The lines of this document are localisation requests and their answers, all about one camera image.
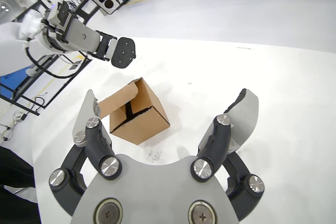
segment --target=open cardboard box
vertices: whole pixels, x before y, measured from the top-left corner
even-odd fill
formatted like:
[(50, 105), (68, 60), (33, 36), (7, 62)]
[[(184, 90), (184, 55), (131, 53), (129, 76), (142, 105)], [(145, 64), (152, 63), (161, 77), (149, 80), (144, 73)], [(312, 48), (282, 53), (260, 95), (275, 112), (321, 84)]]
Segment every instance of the open cardboard box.
[(98, 105), (101, 118), (109, 115), (110, 133), (136, 145), (170, 127), (160, 100), (143, 78)]

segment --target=black pants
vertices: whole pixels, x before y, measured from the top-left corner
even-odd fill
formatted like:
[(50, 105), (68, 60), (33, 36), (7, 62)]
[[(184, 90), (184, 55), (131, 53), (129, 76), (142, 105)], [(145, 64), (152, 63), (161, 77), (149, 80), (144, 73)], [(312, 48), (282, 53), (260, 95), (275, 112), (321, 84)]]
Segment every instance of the black pants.
[(0, 146), (0, 223), (41, 223), (36, 203), (10, 193), (1, 185), (35, 187), (35, 181), (32, 166), (11, 150)]

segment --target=black gripper pad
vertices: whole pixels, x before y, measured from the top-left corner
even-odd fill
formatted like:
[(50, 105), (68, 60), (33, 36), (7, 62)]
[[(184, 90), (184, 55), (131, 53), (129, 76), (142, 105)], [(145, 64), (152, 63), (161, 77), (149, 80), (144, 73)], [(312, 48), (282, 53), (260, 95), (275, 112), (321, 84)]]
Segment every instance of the black gripper pad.
[(116, 68), (124, 69), (136, 58), (135, 43), (131, 38), (121, 37), (114, 50), (111, 63)]

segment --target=metal screw cap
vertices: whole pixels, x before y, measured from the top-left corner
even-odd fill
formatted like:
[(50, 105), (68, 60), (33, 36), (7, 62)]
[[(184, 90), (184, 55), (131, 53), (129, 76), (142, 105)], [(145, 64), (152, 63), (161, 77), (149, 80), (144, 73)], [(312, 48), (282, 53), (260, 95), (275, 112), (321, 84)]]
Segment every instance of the metal screw cap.
[(114, 157), (107, 158), (102, 163), (102, 174), (106, 177), (113, 176), (119, 169), (119, 161)]
[(76, 133), (74, 140), (76, 143), (83, 143), (85, 141), (85, 131)]
[(221, 125), (228, 126), (230, 125), (230, 119), (226, 115), (220, 114), (216, 117), (217, 122)]
[(249, 178), (249, 186), (255, 193), (261, 193), (265, 190), (263, 181), (255, 175)]
[(65, 179), (65, 172), (62, 169), (55, 170), (49, 178), (49, 183), (52, 186), (60, 185)]
[(99, 124), (99, 118), (97, 117), (92, 117), (86, 122), (86, 127), (87, 128), (95, 128)]
[(209, 163), (201, 158), (194, 162), (193, 170), (195, 171), (196, 175), (202, 179), (207, 179), (212, 174)]
[(123, 219), (123, 208), (118, 200), (108, 198), (98, 204), (93, 217), (96, 224), (120, 224)]
[(206, 206), (197, 205), (192, 210), (192, 220), (195, 224), (210, 224), (212, 223), (212, 215)]
[(194, 202), (188, 212), (190, 224), (216, 224), (215, 210), (207, 202), (199, 200)]
[(98, 212), (99, 224), (116, 224), (120, 218), (120, 210), (114, 203), (107, 203)]

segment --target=camera lens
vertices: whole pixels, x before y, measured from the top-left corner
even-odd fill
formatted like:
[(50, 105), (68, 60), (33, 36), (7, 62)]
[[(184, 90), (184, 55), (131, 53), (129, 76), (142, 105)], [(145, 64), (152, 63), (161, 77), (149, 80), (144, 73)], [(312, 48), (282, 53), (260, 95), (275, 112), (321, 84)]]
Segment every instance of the camera lens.
[(113, 1), (111, 1), (111, 0), (107, 0), (107, 1), (105, 2), (105, 7), (106, 7), (107, 9), (111, 9), (111, 8), (113, 7)]

